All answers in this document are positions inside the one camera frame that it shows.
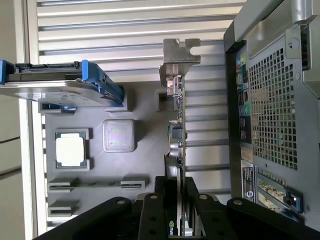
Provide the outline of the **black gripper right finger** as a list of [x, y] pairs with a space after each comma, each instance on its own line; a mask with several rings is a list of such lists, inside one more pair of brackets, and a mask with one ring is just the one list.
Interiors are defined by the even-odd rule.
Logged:
[[319, 232], [244, 198], [222, 204], [200, 194], [192, 177], [185, 190], [207, 240], [317, 240]]

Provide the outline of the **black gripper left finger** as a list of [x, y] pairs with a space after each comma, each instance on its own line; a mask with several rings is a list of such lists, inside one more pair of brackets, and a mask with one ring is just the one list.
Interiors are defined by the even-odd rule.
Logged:
[[155, 178], [154, 192], [135, 202], [113, 197], [37, 237], [39, 240], [165, 240], [166, 177]]

